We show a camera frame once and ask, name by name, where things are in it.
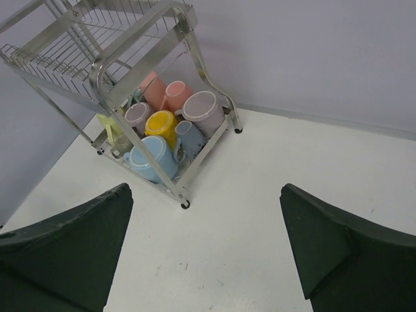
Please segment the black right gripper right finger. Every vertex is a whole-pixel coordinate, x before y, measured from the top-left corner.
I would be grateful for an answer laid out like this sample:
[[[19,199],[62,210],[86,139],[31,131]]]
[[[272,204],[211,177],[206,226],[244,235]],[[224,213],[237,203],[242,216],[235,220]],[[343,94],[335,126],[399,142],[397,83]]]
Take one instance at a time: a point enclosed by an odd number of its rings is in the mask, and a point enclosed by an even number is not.
[[[279,198],[314,311],[414,311],[415,236],[332,206],[293,184]]]

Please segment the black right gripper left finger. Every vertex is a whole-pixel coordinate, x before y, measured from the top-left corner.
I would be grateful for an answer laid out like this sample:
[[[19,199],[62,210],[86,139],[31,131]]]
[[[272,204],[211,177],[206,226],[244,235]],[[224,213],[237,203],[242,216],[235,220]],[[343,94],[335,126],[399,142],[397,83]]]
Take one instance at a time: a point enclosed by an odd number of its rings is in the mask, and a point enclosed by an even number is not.
[[[103,311],[132,210],[122,183],[1,234],[1,310]]]

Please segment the pale green mug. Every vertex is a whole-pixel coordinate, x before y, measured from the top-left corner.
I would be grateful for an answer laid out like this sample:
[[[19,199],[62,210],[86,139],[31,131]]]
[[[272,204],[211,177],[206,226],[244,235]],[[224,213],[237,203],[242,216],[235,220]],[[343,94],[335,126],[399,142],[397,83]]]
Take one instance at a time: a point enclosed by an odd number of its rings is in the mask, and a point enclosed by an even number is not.
[[[103,114],[96,114],[96,117],[99,123],[105,128],[109,144],[115,147],[117,138],[124,133],[123,130],[112,117],[107,117]]]

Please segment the lilac mug black handle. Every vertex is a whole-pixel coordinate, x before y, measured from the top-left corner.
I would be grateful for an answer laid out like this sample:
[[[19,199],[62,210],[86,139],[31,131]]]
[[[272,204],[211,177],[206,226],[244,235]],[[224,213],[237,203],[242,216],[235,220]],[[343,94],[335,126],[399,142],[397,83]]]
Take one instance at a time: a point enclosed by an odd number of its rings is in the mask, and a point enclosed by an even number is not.
[[[145,126],[147,119],[154,113],[153,108],[145,102],[132,105],[125,113],[127,123],[134,128],[140,137],[145,136]]]

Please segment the yellow mug black handle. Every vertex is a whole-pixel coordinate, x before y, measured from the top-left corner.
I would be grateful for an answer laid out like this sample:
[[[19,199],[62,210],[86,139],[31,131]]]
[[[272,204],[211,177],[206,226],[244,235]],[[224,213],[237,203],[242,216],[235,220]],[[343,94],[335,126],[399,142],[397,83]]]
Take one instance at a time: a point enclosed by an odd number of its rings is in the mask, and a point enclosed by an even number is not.
[[[159,135],[165,139],[169,147],[173,150],[177,143],[175,128],[178,120],[169,110],[160,110],[152,114],[146,121],[145,134]]]

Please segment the grey white small mug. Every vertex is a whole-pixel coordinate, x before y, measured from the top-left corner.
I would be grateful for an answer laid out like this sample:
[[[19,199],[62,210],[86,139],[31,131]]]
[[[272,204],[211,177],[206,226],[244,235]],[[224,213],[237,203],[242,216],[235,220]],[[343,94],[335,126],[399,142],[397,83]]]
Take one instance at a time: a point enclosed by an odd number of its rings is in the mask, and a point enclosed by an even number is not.
[[[190,121],[183,120],[175,127],[175,133],[181,140],[186,156],[193,161],[207,144],[202,132]]]

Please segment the tall pink cup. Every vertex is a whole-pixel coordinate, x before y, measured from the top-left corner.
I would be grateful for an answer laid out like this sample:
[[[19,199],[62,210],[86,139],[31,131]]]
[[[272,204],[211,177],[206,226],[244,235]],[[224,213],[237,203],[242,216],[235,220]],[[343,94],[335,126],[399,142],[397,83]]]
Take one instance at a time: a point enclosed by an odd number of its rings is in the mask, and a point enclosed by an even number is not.
[[[138,87],[153,110],[159,111],[164,100],[166,84],[158,74],[152,71]]]

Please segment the lilac mug with handle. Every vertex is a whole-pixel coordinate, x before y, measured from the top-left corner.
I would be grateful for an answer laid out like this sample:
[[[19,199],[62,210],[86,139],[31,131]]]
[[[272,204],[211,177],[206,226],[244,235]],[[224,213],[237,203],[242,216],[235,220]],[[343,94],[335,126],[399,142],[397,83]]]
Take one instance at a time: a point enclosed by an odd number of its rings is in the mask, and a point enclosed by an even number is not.
[[[191,95],[174,115],[192,122],[207,139],[215,134],[225,120],[223,108],[218,103],[216,94],[211,91]]]

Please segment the small olive cup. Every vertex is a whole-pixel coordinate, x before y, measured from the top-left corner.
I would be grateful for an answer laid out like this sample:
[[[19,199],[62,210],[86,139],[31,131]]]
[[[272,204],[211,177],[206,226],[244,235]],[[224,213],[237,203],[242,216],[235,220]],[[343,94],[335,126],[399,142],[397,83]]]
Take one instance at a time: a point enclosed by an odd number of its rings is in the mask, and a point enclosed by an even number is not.
[[[116,139],[115,146],[111,149],[110,152],[115,159],[119,159],[123,157],[125,153],[130,152],[132,148],[133,143],[125,134],[122,134]]]

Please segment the stainless steel dish rack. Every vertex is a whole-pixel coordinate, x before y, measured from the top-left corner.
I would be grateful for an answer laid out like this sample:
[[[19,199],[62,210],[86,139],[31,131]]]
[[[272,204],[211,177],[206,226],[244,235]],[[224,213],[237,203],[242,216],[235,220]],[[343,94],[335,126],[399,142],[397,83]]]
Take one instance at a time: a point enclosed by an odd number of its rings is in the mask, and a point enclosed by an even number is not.
[[[194,7],[178,1],[62,1],[61,15],[25,45],[5,44],[1,57],[42,98],[51,90],[96,114],[112,117],[133,143],[115,159],[105,128],[92,147],[189,208],[186,184],[228,127],[242,131],[235,104],[209,78],[194,29]],[[225,120],[191,161],[177,137],[140,137],[124,115],[127,98],[151,72],[168,86],[183,81],[211,91]]]

